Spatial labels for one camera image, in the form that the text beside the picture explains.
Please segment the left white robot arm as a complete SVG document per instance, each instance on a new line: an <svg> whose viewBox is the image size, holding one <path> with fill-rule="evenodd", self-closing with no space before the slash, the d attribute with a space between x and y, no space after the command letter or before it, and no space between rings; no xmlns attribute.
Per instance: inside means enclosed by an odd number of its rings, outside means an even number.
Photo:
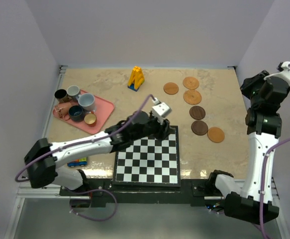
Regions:
<svg viewBox="0 0 290 239"><path fill-rule="evenodd" d="M64 166L80 158L122 151L134 141L154 137L162 141L174 133L168 119L159 122L153 113L140 111L125 120L89 137L49 143L46 138L37 140L24 158L32 188L43 188L49 184L66 187L77 195L88 189L86 175L82 170L72 172Z"/></svg>

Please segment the black white chessboard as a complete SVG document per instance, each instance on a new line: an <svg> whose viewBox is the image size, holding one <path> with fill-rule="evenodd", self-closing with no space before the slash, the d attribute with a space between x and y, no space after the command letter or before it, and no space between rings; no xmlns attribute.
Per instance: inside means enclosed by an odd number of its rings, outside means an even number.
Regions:
<svg viewBox="0 0 290 239"><path fill-rule="evenodd" d="M144 137L115 153L114 185L179 187L180 150L178 126L162 141Z"/></svg>

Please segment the light wooden coaster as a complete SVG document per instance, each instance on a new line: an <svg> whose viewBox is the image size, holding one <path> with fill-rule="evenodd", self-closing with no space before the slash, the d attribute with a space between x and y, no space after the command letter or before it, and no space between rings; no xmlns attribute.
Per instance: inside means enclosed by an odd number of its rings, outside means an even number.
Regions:
<svg viewBox="0 0 290 239"><path fill-rule="evenodd" d="M222 129L218 127L211 127L208 129L207 136L209 140L215 143L221 143L225 139L225 134Z"/></svg>
<svg viewBox="0 0 290 239"><path fill-rule="evenodd" d="M168 82L164 85L163 90L168 95L175 95L179 91L179 87L176 83Z"/></svg>

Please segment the woven rattan coaster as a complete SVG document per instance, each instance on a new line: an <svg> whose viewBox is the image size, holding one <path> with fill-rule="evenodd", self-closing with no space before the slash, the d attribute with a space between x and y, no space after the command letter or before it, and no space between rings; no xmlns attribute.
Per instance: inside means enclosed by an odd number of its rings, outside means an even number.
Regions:
<svg viewBox="0 0 290 239"><path fill-rule="evenodd" d="M187 90L183 94L183 99L190 105L197 105L202 101L202 96L196 90Z"/></svg>
<svg viewBox="0 0 290 239"><path fill-rule="evenodd" d="M199 87L199 81L195 77L185 77L183 79L183 85L189 90L195 90Z"/></svg>

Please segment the dark wooden coaster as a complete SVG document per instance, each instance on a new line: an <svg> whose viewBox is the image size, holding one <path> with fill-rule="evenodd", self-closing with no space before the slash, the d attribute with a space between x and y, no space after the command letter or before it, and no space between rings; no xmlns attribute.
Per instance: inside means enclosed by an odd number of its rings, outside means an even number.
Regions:
<svg viewBox="0 0 290 239"><path fill-rule="evenodd" d="M189 110L189 114L195 120L202 120L206 115L205 109L200 106L191 107Z"/></svg>
<svg viewBox="0 0 290 239"><path fill-rule="evenodd" d="M205 135L208 132L208 125L202 120L196 120L191 124L191 130L196 135Z"/></svg>

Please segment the light blue cup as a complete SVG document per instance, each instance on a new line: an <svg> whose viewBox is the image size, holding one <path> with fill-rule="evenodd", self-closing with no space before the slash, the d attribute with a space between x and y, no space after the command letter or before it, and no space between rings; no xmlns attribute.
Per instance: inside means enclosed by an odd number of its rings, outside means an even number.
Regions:
<svg viewBox="0 0 290 239"><path fill-rule="evenodd" d="M87 112L93 112L96 109L95 97L90 93L84 93L80 95L78 103Z"/></svg>

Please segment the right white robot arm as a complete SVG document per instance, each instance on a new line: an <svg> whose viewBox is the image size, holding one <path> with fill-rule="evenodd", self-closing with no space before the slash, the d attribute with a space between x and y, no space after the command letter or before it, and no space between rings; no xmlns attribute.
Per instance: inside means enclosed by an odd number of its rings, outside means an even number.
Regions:
<svg viewBox="0 0 290 239"><path fill-rule="evenodd" d="M215 170L205 186L210 194L224 197L226 216L259 225L279 215L279 208L273 206L271 189L273 147L279 143L282 132L277 111L290 92L290 69L274 74L262 71L245 79L240 90L250 100L245 117L250 145L247 177L243 187L239 187L232 174Z"/></svg>

